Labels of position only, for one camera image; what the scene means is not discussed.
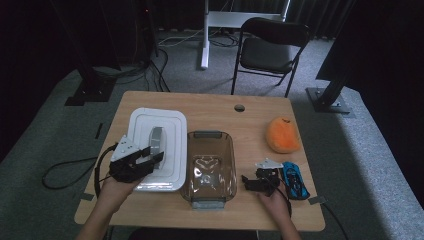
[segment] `black wall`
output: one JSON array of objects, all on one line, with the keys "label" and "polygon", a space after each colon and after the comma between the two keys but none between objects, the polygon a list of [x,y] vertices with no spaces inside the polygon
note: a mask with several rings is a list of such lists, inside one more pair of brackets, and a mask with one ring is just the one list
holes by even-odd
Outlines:
[{"label": "black wall", "polygon": [[361,94],[422,206],[423,13],[421,0],[357,0],[317,76]]},{"label": "black wall", "polygon": [[48,1],[0,4],[0,161],[75,67]]},{"label": "black wall", "polygon": [[[146,1],[120,3],[118,14],[114,0],[1,1],[0,161],[58,81],[72,70],[80,70],[82,62],[90,69],[119,69],[117,53],[124,64],[149,62],[154,39],[153,31],[146,30],[151,25],[146,11],[142,11]],[[124,29],[128,32],[116,27],[127,22],[132,23]]]}]

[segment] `wire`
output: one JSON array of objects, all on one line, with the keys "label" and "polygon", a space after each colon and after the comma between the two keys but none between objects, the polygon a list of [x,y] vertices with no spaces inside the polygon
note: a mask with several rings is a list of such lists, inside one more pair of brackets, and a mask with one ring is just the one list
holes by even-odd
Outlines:
[{"label": "wire", "polygon": [[96,197],[98,198],[100,195],[100,166],[102,165],[103,158],[108,154],[110,151],[115,151],[116,147],[118,146],[118,143],[115,143],[113,146],[108,147],[102,155],[99,157],[99,160],[97,161],[97,165],[94,168],[94,190],[96,192]]},{"label": "wire", "polygon": [[66,161],[66,162],[61,162],[61,163],[57,163],[54,164],[53,166],[49,167],[43,174],[43,177],[41,178],[41,183],[43,184],[43,186],[47,189],[51,189],[51,190],[60,190],[60,189],[64,189],[67,187],[70,187],[72,185],[74,185],[76,182],[78,182],[81,178],[83,178],[95,165],[96,162],[93,162],[78,178],[76,178],[74,181],[62,185],[62,186],[51,186],[47,183],[47,176],[49,175],[49,173],[56,167],[62,166],[62,165],[67,165],[67,164],[73,164],[73,163],[81,163],[81,162],[86,162],[86,161],[91,161],[91,160],[95,160],[97,159],[97,157],[91,157],[91,158],[85,158],[85,159],[81,159],[81,160],[75,160],[75,161]]},{"label": "wire", "polygon": [[330,214],[333,216],[334,220],[336,220],[337,224],[339,225],[340,229],[342,230],[343,236],[345,237],[346,240],[348,240],[349,238],[346,234],[346,231],[344,230],[342,224],[340,223],[339,219],[336,217],[334,212],[327,206],[327,204],[322,203],[322,205],[328,210],[328,212],[330,212]]}]

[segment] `black cable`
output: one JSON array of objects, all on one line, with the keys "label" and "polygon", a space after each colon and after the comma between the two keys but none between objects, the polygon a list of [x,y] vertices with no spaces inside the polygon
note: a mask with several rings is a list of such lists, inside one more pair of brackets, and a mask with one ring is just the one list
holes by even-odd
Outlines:
[{"label": "black cable", "polygon": [[162,88],[162,82],[163,82],[166,90],[168,92],[171,92],[171,90],[169,89],[168,85],[166,84],[165,78],[163,77],[163,70],[165,69],[166,65],[168,64],[168,58],[169,58],[168,57],[168,53],[166,51],[164,51],[163,49],[159,49],[159,51],[161,51],[161,52],[164,53],[164,55],[165,55],[165,62],[164,62],[163,66],[162,66],[162,68],[160,70],[159,70],[159,68],[156,66],[156,64],[154,62],[152,62],[152,66],[156,69],[156,71],[159,74],[159,80],[158,80],[158,82],[159,82],[159,87],[160,87],[161,91],[163,92],[163,88]]},{"label": "black cable", "polygon": [[87,168],[87,170],[85,170],[77,179],[75,179],[74,181],[63,185],[63,186],[51,186],[49,184],[47,184],[47,175],[49,175],[49,173],[56,167],[58,166],[62,166],[62,165],[67,165],[67,164],[73,164],[73,163],[80,163],[80,162],[86,162],[86,161],[90,161],[90,160],[95,160],[97,159],[97,157],[91,157],[91,158],[85,158],[85,159],[81,159],[81,160],[75,160],[75,161],[66,161],[66,162],[61,162],[61,163],[57,163],[54,164],[53,166],[49,167],[43,174],[43,177],[41,178],[41,183],[43,184],[43,186],[47,189],[51,189],[51,190],[60,190],[60,189],[64,189],[67,188],[69,186],[74,185],[76,182],[78,182],[81,178],[83,178],[85,176],[85,174],[87,174],[95,165],[96,162],[93,162],[90,167]]},{"label": "black cable", "polygon": [[118,143],[115,143],[113,146],[108,147],[102,155],[99,157],[99,160],[97,161],[97,165],[94,168],[94,190],[96,192],[96,197],[98,198],[100,195],[100,166],[103,162],[103,158],[108,154],[110,151],[114,151],[116,147],[118,146]]},{"label": "black cable", "polygon": [[337,224],[339,225],[340,229],[342,230],[342,233],[343,233],[345,239],[348,240],[349,238],[347,237],[346,231],[344,230],[342,224],[340,223],[339,219],[336,217],[336,215],[334,214],[334,212],[327,206],[327,204],[322,203],[322,205],[328,210],[328,212],[330,212],[330,214],[336,220]]}]

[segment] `metal stand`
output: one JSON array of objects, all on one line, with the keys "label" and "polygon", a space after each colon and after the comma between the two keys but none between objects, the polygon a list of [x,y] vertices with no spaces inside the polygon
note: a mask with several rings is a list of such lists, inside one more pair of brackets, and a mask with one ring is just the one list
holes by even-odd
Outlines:
[{"label": "metal stand", "polygon": [[85,102],[108,102],[117,79],[100,80],[94,89],[87,88],[86,81],[82,81],[74,96],[66,100],[65,106],[83,106]]},{"label": "metal stand", "polygon": [[306,92],[308,93],[309,99],[311,100],[316,112],[340,113],[345,118],[355,118],[355,114],[352,109],[346,106],[346,103],[340,95],[331,105],[327,106],[326,104],[323,104],[320,99],[324,91],[325,88],[306,88]]}]

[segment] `glass baking dish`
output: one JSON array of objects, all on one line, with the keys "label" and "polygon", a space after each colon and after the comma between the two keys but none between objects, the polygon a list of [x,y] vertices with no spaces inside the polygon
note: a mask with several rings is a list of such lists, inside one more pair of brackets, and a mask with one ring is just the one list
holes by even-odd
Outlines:
[{"label": "glass baking dish", "polygon": [[224,209],[237,192],[231,136],[220,131],[188,133],[186,174],[180,193],[193,209]]}]

